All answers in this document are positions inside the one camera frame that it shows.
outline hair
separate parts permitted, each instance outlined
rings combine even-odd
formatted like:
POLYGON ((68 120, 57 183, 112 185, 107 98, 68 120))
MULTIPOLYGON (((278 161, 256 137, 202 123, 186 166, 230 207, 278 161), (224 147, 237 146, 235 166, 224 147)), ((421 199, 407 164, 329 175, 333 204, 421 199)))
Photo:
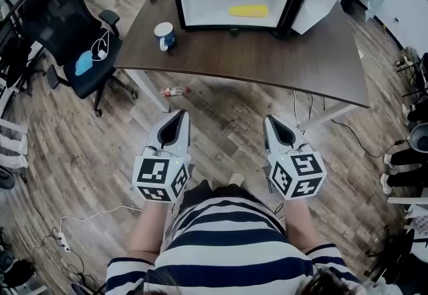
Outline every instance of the hair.
MULTIPOLYGON (((173 282, 171 277, 167 277, 169 284, 173 282)), ((176 294, 167 294, 163 291, 148 291, 143 292, 142 286, 135 294, 141 295, 180 295, 178 286, 173 282, 171 285, 177 287, 176 294)), ((304 281, 300 285, 300 289, 296 295, 355 295, 357 289, 349 288, 342 280, 337 278, 331 272, 326 270, 318 270, 318 273, 307 283, 304 281)))

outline electrical socket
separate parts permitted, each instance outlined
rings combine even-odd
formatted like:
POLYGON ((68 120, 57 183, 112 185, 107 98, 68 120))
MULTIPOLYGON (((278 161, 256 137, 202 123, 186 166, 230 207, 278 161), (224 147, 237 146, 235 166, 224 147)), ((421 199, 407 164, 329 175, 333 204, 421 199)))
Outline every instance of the electrical socket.
POLYGON ((58 233, 58 237, 60 238, 60 241, 61 241, 61 244, 62 244, 62 247, 64 248, 64 250, 66 252, 71 252, 72 249, 71 249, 71 247, 70 247, 70 245, 68 243, 66 235, 63 232, 59 232, 58 233))

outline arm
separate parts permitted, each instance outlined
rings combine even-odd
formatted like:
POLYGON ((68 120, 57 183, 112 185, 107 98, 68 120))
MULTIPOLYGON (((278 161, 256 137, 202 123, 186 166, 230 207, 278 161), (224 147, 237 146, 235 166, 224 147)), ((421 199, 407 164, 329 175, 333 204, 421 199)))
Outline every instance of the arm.
POLYGON ((296 248, 308 252, 324 243, 312 223, 305 199, 284 201, 284 213, 288 239, 296 248))
POLYGON ((154 263, 161 250, 168 204, 147 201, 131 234, 126 257, 154 263))

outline blue face mask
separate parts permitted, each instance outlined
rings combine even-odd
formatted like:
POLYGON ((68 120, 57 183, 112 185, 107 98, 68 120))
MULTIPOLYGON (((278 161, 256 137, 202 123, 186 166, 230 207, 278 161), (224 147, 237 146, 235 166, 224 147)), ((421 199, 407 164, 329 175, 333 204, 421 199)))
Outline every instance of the blue face mask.
POLYGON ((92 52, 84 52, 76 62, 76 75, 80 76, 92 68, 92 52))

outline chair leg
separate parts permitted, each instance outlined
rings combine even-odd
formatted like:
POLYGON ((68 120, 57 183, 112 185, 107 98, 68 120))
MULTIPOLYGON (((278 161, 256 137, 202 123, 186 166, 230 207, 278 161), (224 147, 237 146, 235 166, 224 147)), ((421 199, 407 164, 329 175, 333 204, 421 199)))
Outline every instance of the chair leg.
POLYGON ((117 84, 118 86, 122 87, 123 89, 125 89, 126 91, 128 91, 132 98, 135 100, 138 98, 138 92, 131 86, 129 86, 128 84, 124 84, 122 81, 120 81, 116 76, 112 76, 111 80, 117 84))
POLYGON ((96 91, 96 96, 95 96, 94 111, 95 111, 95 115, 98 117, 102 115, 102 111, 98 108, 98 105, 100 104, 100 101, 101 101, 101 95, 102 95, 102 91, 104 90, 104 86, 105 84, 99 87, 99 89, 96 91))

